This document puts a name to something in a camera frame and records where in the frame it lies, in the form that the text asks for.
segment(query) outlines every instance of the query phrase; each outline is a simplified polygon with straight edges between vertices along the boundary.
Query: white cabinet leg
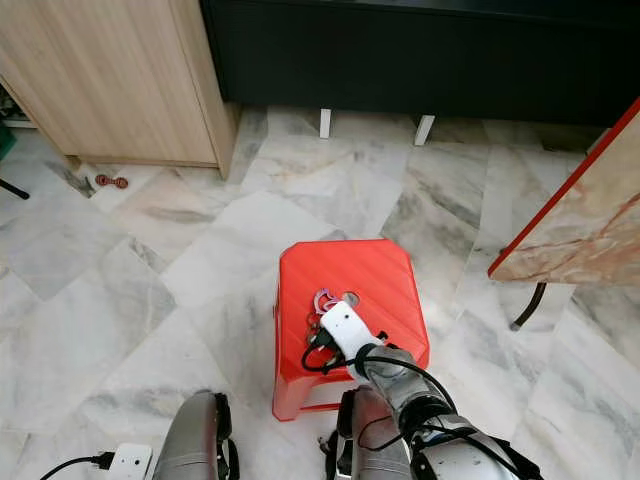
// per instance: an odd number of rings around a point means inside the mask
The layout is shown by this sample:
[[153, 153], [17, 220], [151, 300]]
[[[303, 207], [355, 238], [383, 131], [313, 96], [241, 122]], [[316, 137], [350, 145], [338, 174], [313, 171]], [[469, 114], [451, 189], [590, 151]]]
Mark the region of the white cabinet leg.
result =
[[424, 142], [427, 141], [429, 130], [431, 130], [431, 125], [433, 125], [433, 121], [435, 119], [436, 117], [434, 115], [423, 115], [422, 118], [420, 118], [420, 124], [416, 131], [416, 138], [413, 141], [414, 145], [424, 145]]
[[329, 138], [329, 127], [331, 126], [331, 109], [320, 109], [320, 138]]

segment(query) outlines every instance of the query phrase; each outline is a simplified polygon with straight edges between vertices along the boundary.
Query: black tripod leg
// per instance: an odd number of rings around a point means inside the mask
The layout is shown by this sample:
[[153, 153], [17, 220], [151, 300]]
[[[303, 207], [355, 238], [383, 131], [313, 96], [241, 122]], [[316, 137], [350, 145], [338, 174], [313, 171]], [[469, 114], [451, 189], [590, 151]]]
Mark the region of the black tripod leg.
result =
[[6, 190], [9, 190], [11, 193], [13, 193], [15, 195], [18, 195], [20, 198], [23, 198], [25, 200], [27, 198], [29, 198], [29, 196], [30, 196], [27, 192], [23, 192], [19, 188], [14, 187], [10, 183], [7, 183], [2, 179], [0, 179], [0, 187], [4, 188]]
[[527, 305], [527, 308], [524, 309], [524, 311], [520, 314], [516, 321], [509, 326], [511, 330], [513, 330], [514, 332], [520, 330], [520, 327], [524, 325], [524, 322], [526, 322], [533, 314], [533, 312], [536, 311], [536, 308], [538, 308], [538, 305], [540, 305], [540, 300], [542, 300], [542, 295], [544, 294], [545, 288], [547, 288], [546, 283], [538, 283], [536, 285], [536, 290], [535, 292], [533, 292], [533, 297], [531, 297], [529, 305]]

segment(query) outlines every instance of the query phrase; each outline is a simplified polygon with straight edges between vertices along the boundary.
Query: red plastic stool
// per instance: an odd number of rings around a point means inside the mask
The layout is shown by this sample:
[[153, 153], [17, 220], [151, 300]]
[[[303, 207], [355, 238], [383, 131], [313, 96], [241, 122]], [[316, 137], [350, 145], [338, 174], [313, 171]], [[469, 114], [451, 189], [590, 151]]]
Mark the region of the red plastic stool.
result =
[[[308, 321], [316, 292], [322, 288], [342, 298], [358, 297], [355, 310], [374, 335], [388, 334], [389, 342], [408, 350], [422, 368], [429, 360], [429, 340], [407, 252], [390, 240], [347, 240], [297, 243], [280, 257], [280, 281], [274, 307], [276, 323], [276, 379], [273, 415], [280, 421], [307, 410], [332, 410], [335, 403], [303, 407], [313, 387], [351, 379], [345, 368], [328, 375], [304, 370]], [[309, 357], [322, 364], [331, 356], [322, 351]]]

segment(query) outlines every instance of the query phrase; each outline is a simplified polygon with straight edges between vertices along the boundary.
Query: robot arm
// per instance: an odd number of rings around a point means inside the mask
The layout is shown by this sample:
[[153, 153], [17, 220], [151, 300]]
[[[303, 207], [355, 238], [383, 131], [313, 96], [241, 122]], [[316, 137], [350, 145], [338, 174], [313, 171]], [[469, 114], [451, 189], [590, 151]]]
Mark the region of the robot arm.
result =
[[444, 388], [409, 354], [384, 346], [345, 302], [320, 320], [346, 359], [349, 372], [389, 405], [409, 445], [415, 479], [541, 479], [538, 467], [458, 415]]

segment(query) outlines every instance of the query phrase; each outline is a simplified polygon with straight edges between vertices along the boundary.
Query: cabinet door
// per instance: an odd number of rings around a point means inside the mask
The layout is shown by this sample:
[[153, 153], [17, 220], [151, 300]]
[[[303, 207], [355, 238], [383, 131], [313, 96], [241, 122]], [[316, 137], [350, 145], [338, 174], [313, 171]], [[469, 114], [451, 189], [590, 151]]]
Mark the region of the cabinet door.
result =
[[67, 155], [216, 162], [168, 0], [0, 0], [0, 73]]

